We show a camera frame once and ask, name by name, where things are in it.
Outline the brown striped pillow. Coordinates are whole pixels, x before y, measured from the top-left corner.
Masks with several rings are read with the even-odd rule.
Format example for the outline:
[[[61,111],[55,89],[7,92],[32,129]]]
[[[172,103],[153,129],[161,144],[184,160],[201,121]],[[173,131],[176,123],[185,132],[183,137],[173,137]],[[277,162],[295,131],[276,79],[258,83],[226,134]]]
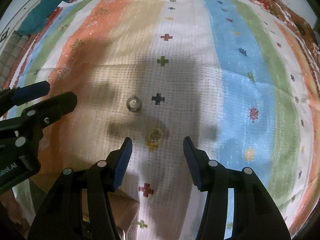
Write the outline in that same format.
[[[20,35],[14,31],[1,52],[1,89],[5,85],[14,64],[24,46],[29,41],[29,35]]]

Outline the teal blanket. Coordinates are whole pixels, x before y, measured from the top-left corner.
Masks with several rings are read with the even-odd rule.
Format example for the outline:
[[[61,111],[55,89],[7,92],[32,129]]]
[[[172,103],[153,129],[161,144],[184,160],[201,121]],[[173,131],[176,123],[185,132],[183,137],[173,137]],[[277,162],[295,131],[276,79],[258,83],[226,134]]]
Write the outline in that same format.
[[[39,33],[46,25],[49,16],[61,2],[70,0],[40,0],[39,4],[27,15],[17,32],[20,35]]]

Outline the cardboard jewelry box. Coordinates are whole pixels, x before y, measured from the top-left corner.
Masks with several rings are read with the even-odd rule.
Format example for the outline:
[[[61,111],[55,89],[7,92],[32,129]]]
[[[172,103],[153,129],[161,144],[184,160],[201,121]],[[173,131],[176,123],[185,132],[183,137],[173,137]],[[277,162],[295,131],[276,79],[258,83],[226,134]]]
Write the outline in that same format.
[[[139,202],[120,189],[109,192],[108,198],[120,239],[137,239]],[[92,239],[86,189],[82,190],[82,220],[85,237]]]

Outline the striped colourful blanket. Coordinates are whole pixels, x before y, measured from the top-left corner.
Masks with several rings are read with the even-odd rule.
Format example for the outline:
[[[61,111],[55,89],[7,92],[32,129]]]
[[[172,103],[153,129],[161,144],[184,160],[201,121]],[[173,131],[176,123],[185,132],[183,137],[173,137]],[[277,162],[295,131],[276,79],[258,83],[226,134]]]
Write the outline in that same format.
[[[193,239],[205,194],[183,139],[227,168],[251,167],[291,236],[319,200],[319,48],[278,0],[73,0],[23,50],[9,87],[73,91],[48,127],[40,172],[14,188],[27,222],[37,194],[133,141],[121,190],[140,204],[139,239]]]

